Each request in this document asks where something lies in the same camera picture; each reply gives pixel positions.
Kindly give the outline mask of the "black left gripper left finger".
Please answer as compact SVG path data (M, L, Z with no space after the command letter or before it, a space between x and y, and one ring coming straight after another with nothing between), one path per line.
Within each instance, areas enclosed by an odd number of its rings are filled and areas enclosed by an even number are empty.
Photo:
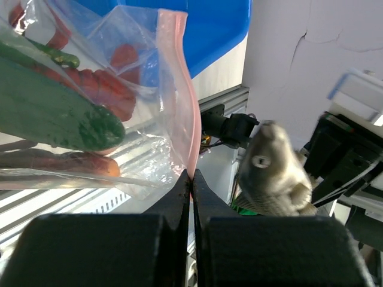
M2 286L184 286L190 179L183 172L141 214L49 214L33 219Z

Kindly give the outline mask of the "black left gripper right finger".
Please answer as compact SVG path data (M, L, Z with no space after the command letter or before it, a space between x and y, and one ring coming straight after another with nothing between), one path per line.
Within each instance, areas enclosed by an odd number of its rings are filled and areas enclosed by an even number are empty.
M373 286L350 232L324 216L242 216L193 180L199 286Z

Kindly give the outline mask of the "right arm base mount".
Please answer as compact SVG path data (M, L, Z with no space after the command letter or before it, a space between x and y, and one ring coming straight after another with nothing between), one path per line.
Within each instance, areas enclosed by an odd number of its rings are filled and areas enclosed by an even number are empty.
M254 115L234 113L224 116L223 104L201 113L201 148L209 149L225 145L231 149L246 149L255 126L260 122Z

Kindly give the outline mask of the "green cucumber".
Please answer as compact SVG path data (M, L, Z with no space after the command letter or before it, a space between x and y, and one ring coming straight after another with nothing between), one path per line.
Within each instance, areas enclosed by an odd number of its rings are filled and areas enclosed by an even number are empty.
M1 58L1 132L81 151L102 151L125 138L121 121L71 88Z

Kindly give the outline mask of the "red lobster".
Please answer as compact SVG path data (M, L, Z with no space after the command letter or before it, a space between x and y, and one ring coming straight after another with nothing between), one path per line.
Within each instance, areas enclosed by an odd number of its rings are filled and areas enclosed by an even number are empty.
M80 60L79 67L73 69L55 64L46 55L39 54L38 50L29 50L37 63L26 68L104 106L121 121L130 120L136 105L136 94L129 84L139 84L139 67L136 66L138 52L127 43L112 49L106 33L102 33L94 42L104 45L107 54L89 68L90 60L96 58L96 48L89 43L89 36L103 21L101 16L77 1L1 1L1 17L7 20L14 33L73 54ZM19 45L25 45L23 38L19 40Z

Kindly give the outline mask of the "clear pink-dotted zip bag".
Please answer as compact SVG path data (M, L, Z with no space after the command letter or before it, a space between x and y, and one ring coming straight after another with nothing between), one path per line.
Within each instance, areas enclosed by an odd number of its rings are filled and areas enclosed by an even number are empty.
M187 14L1 2L1 188L116 187L145 199L193 177L200 109Z

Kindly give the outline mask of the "red chili pepper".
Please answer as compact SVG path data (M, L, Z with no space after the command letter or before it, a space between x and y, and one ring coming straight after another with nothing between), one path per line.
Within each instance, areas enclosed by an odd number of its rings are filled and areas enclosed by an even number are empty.
M37 169L120 176L120 168L116 161L88 152L54 154L35 148L2 152L1 167L5 169Z

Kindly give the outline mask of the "green chili pepper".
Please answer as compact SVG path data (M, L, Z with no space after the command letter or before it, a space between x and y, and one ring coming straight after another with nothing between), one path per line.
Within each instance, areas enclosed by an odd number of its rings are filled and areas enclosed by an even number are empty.
M48 47L47 45L40 44L31 39L23 38L22 42L29 42L30 45L33 45L35 48L31 48L28 45L22 45L21 48L26 48L27 50L38 50L39 54L44 54L49 57L55 64L59 66L66 66L69 68L77 69L80 65L80 60L77 56L73 54L68 54L57 50L55 48ZM25 67L33 67L37 61L31 56L27 56L18 49L16 45L20 44L18 37L11 37L9 35L1 35L1 57L8 59L14 63L20 64Z

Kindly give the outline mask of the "grey fish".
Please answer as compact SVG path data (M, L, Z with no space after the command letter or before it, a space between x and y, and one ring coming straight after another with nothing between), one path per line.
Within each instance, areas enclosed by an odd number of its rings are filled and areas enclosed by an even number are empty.
M251 138L238 169L241 189L234 204L264 216L315 216L312 183L287 132L264 121Z

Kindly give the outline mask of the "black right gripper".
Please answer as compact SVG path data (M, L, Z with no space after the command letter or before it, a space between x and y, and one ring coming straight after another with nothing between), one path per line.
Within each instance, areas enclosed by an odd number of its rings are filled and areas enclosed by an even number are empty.
M319 208L371 178L368 173L382 161L382 138L342 114L325 111L302 154L316 183L311 202Z

